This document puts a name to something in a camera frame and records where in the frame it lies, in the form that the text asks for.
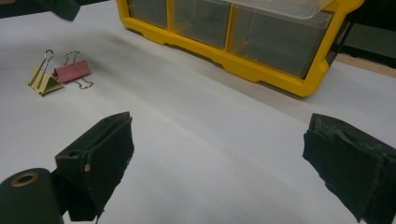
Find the black fabric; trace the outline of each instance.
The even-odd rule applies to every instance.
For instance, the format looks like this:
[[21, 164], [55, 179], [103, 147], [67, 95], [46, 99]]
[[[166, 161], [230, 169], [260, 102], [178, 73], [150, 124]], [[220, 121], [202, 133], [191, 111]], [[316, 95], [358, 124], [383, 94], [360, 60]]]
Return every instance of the black fabric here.
[[396, 150], [339, 120], [314, 114], [304, 155], [360, 221], [390, 224], [396, 212]]
[[102, 119], [56, 155], [56, 176], [82, 194], [69, 202], [72, 221], [92, 221], [104, 211], [134, 153], [131, 121], [129, 112]]

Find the black object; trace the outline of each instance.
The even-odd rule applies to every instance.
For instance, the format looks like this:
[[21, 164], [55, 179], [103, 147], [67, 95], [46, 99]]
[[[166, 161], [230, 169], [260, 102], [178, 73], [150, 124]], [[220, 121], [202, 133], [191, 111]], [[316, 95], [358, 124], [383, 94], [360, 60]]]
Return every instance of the black object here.
[[133, 153], [129, 112], [100, 120], [55, 160], [50, 174], [32, 169], [13, 175], [0, 186], [0, 223], [92, 221], [104, 211]]
[[304, 155], [360, 221], [390, 224], [396, 213], [396, 150], [361, 130], [314, 114]]
[[80, 6], [107, 0], [16, 0], [13, 4], [0, 5], [0, 19], [52, 11], [57, 16], [73, 21]]
[[62, 223], [49, 171], [25, 170], [0, 185], [0, 223]]
[[341, 52], [396, 68], [396, 1], [365, 0], [351, 12], [352, 24]]

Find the white table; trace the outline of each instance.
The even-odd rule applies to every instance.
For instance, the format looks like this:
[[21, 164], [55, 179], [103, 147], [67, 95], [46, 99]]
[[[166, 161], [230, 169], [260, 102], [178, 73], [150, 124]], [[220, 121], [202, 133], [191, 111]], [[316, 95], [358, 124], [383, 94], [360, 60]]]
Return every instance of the white table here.
[[[93, 87], [35, 94], [24, 81], [46, 49], [49, 71], [80, 50]], [[100, 223], [356, 223], [302, 158], [312, 113], [396, 147], [395, 78], [334, 62], [318, 92], [298, 98], [126, 30], [114, 1], [74, 22], [50, 12], [0, 20], [0, 73], [0, 180], [54, 170], [93, 124], [131, 112], [135, 153]]]

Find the binder clip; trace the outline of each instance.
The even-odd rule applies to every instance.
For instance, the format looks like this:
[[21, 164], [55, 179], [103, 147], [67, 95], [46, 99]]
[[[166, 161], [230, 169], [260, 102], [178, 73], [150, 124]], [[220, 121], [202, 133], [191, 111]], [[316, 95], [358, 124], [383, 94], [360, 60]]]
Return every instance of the binder clip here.
[[47, 66], [49, 65], [49, 62], [53, 56], [53, 51], [47, 49], [44, 53], [44, 60], [40, 67], [35, 67], [32, 75], [26, 81], [26, 84], [40, 96], [44, 96], [52, 91], [56, 91], [64, 87], [61, 83], [56, 81], [52, 75], [46, 73]]
[[[69, 56], [74, 54], [73, 63], [67, 64], [69, 61]], [[64, 55], [66, 58], [66, 62], [63, 66], [55, 68], [53, 72], [53, 76], [61, 83], [68, 83], [68, 82], [76, 82], [79, 85], [79, 88], [82, 90], [88, 89], [93, 85], [93, 82], [87, 81], [84, 77], [91, 73], [91, 69], [88, 66], [86, 60], [77, 62], [76, 58], [79, 55], [79, 51], [72, 51]], [[84, 80], [88, 85], [83, 86], [77, 79]]]

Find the yellow binder clip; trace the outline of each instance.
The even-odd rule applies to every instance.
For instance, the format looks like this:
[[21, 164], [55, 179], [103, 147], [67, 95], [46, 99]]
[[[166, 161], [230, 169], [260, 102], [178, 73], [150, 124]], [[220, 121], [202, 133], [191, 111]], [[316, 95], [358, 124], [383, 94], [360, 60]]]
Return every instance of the yellow binder clip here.
[[64, 87], [61, 83], [56, 81], [52, 75], [46, 73], [47, 66], [53, 56], [53, 51], [47, 49], [44, 53], [44, 61], [41, 63], [40, 67], [35, 67], [32, 75], [26, 81], [26, 84], [40, 96], [44, 96], [52, 91], [56, 91]]

